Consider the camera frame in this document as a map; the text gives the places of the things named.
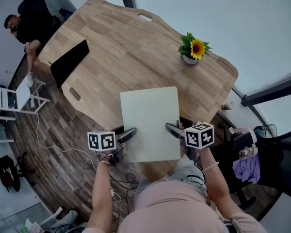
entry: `person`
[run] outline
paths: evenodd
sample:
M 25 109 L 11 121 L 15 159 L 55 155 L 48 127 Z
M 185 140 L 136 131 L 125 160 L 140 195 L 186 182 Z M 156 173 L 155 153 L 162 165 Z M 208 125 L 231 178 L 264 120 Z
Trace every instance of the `person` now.
M 120 224 L 118 233 L 266 233 L 232 200 L 210 149 L 196 151 L 203 171 L 193 164 L 177 166 L 159 182 L 139 183 L 134 208 Z M 111 232 L 108 161 L 98 162 L 92 203 L 93 210 L 83 233 Z
M 19 17 L 9 15 L 4 27 L 25 44 L 28 62 L 28 87 L 33 87 L 33 67 L 45 68 L 39 61 L 38 55 L 57 28 L 53 27 L 52 16 L 46 12 L 24 12 Z

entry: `green leaves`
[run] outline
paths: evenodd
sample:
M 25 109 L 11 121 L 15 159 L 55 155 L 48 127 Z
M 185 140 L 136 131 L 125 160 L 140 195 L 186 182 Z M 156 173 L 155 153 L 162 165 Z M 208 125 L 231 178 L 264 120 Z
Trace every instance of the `green leaves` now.
M 181 40 L 183 42 L 183 45 L 179 47 L 178 52 L 180 52 L 181 55 L 186 55 L 188 53 L 191 53 L 191 41 L 195 40 L 195 37 L 192 35 L 192 33 L 187 32 L 187 35 L 181 35 Z M 208 46 L 209 42 L 204 42 L 205 46 L 205 54 L 208 55 L 208 52 L 211 52 L 211 47 Z
M 187 50 L 187 48 L 185 48 L 184 46 L 180 46 L 178 52 L 180 52 L 181 56 L 191 53 L 191 51 Z
M 191 41 L 195 39 L 194 36 L 188 32 L 187 35 L 181 34 L 180 38 L 183 42 L 183 46 L 179 47 L 178 52 L 180 52 L 181 55 L 191 53 Z
M 208 46 L 209 42 L 204 42 L 204 46 L 205 46 L 205 54 L 209 55 L 208 52 L 211 52 L 210 49 L 212 49 L 211 47 Z
M 183 45 L 186 45 L 187 47 L 191 47 L 191 41 L 193 41 L 195 38 L 191 33 L 187 33 L 187 35 L 181 34 L 181 40 L 183 42 Z

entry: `dark wood floor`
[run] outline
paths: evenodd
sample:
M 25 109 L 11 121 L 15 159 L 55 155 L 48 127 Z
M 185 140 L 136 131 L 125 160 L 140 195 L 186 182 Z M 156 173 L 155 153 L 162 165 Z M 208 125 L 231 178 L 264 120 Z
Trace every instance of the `dark wood floor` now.
M 19 71 L 19 74 L 25 73 L 26 62 Z M 40 143 L 45 147 L 55 144 L 63 150 L 70 148 L 85 150 L 96 165 L 96 155 L 88 151 L 87 132 L 102 130 L 101 126 L 72 107 L 63 94 L 57 90 L 52 76 L 42 73 L 35 73 L 35 76 L 48 84 L 43 87 L 40 96 L 51 100 L 39 113 Z M 23 76 L 17 76 L 12 86 L 17 87 L 22 79 Z M 92 210 L 91 195 L 95 179 L 95 171 L 88 156 L 75 150 L 63 153 L 57 148 L 43 149 L 36 139 L 38 123 L 36 115 L 8 112 L 4 114 L 16 117 L 16 122 L 5 125 L 6 133 L 8 138 L 15 139 L 15 142 L 11 144 L 15 156 L 20 156 L 26 151 L 28 166 L 37 170 L 37 174 L 31 174 L 30 179 L 35 182 L 33 188 L 40 199 L 53 212 L 60 206 L 64 208 L 65 213 L 74 209 L 87 220 Z M 227 125 L 218 114 L 211 122 L 215 125 L 215 144 L 223 142 L 223 132 L 218 128 L 221 122 Z M 140 175 L 134 170 L 132 163 L 124 161 L 118 168 L 112 169 L 112 175 L 118 180 L 125 181 L 126 174 L 133 173 L 139 180 Z M 127 215 L 126 189 L 116 182 L 112 182 L 112 185 L 123 198 L 122 201 L 113 203 L 113 209 L 119 213 L 121 220 Z M 244 192 L 248 198 L 257 197 L 256 203 L 246 211 L 255 218 L 259 217 L 277 194 L 276 190 L 260 185 L 249 185 Z M 134 191 L 130 191 L 130 207 L 132 207 L 133 195 Z

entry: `wrist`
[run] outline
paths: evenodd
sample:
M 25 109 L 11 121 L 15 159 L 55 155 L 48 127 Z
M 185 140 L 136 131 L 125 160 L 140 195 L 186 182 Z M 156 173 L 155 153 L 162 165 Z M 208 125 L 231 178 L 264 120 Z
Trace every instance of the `wrist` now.
M 111 166 L 111 163 L 108 162 L 107 160 L 98 161 L 98 166 L 106 166 L 109 168 Z
M 208 151 L 210 151 L 210 149 L 208 147 L 207 148 L 204 148 L 204 149 L 197 150 L 197 152 L 199 153 L 199 155 L 204 155 Z

